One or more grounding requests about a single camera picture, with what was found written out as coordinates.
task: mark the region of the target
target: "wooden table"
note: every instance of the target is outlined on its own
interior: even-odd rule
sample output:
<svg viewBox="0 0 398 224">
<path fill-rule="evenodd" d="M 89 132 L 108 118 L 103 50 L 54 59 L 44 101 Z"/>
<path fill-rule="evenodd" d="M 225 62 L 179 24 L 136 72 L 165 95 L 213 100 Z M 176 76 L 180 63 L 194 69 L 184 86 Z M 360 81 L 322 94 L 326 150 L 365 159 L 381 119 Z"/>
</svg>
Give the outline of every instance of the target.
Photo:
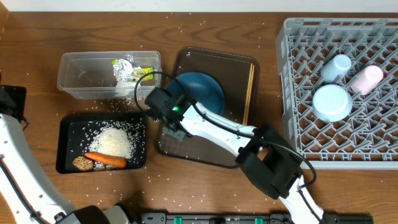
<svg viewBox="0 0 398 224">
<path fill-rule="evenodd" d="M 154 149 L 155 123 L 149 125 L 146 168 L 58 174 L 55 158 L 60 120 L 99 103 L 76 100 L 58 90 L 60 57 L 66 52 L 157 50 L 163 70 L 171 72 L 177 52 L 185 46 L 252 56 L 261 65 L 252 124 L 270 123 L 281 131 L 283 107 L 275 37 L 284 19 L 394 16 L 397 14 L 12 12 L 0 41 L 2 84 L 27 88 L 25 116 L 31 123 L 25 131 L 27 142 L 56 188 L 76 208 L 97 205 L 100 200 L 99 208 L 109 208 L 122 194 L 134 212 L 285 212 L 280 201 L 258 191 L 239 169 L 160 155 Z M 96 110 L 106 111 L 106 105 Z M 325 210 L 365 213 L 376 223 L 395 223 L 396 189 L 397 171 L 319 170 L 310 191 Z M 3 199 L 0 214 L 0 223 L 14 223 Z"/>
</svg>

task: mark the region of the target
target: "clear plastic container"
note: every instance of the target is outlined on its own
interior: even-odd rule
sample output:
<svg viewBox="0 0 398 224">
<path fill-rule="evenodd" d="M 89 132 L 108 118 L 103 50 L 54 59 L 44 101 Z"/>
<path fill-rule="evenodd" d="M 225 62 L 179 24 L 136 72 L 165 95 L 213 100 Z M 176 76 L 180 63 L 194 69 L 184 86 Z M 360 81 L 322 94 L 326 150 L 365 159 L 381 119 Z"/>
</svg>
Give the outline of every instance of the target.
<svg viewBox="0 0 398 224">
<path fill-rule="evenodd" d="M 58 89 L 76 99 L 133 98 L 134 86 L 116 87 L 114 59 L 130 60 L 133 67 L 153 67 L 154 71 L 162 71 L 160 53 L 156 51 L 66 53 L 61 58 Z M 145 98 L 160 83 L 159 74 L 155 74 L 153 80 L 143 81 L 137 89 L 137 97 Z"/>
</svg>

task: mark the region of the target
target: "carrot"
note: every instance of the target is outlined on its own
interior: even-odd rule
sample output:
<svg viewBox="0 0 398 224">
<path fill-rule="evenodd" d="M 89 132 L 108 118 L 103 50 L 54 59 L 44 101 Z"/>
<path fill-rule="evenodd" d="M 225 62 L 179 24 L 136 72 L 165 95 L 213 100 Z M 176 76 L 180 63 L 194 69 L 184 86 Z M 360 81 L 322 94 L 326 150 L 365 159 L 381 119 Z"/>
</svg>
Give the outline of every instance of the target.
<svg viewBox="0 0 398 224">
<path fill-rule="evenodd" d="M 86 152 L 85 156 L 89 159 L 102 162 L 106 165 L 111 165 L 117 168 L 125 168 L 127 166 L 127 161 L 124 158 L 116 156 L 108 156 L 96 152 Z"/>
</svg>

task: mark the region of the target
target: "black plastic tray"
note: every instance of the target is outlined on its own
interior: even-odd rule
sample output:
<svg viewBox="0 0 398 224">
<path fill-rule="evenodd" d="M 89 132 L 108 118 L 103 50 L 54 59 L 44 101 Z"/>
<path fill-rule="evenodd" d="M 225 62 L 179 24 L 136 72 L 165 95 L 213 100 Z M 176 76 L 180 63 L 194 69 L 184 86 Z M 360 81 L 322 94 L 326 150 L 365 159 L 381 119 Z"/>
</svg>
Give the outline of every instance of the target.
<svg viewBox="0 0 398 224">
<path fill-rule="evenodd" d="M 136 152 L 134 153 L 134 159 L 130 159 L 127 162 L 125 169 L 138 169 L 145 164 L 146 161 L 146 120 L 142 113 L 96 113 L 96 114 L 85 114 L 85 115 L 70 115 L 66 116 L 61 120 L 60 123 L 60 135 L 58 138 L 58 151 L 57 151 L 57 163 L 56 170 L 60 174 L 71 174 L 82 172 L 77 169 L 73 164 L 73 160 L 83 155 L 83 150 L 87 144 L 91 144 L 93 138 L 87 141 L 85 133 L 87 130 L 83 130 L 85 127 L 92 129 L 92 131 L 100 131 L 100 128 L 104 127 L 103 121 L 114 122 L 114 121 L 127 121 L 138 128 L 131 128 L 130 132 L 139 132 L 138 141 L 136 141 Z"/>
</svg>

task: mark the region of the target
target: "dish rack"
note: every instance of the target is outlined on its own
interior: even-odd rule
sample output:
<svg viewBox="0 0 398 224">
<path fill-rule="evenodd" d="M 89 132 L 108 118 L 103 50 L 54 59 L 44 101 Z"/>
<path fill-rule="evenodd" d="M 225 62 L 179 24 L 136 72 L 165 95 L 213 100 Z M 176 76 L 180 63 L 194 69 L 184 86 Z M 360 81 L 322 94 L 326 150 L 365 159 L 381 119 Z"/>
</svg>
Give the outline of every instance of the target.
<svg viewBox="0 0 398 224">
<path fill-rule="evenodd" d="M 289 18 L 276 39 L 284 138 L 318 169 L 398 169 L 398 19 Z M 320 69 L 335 55 L 351 61 L 334 84 L 353 99 L 343 120 L 325 123 L 312 97 L 326 85 Z M 368 95 L 350 86 L 377 65 L 384 78 Z"/>
</svg>

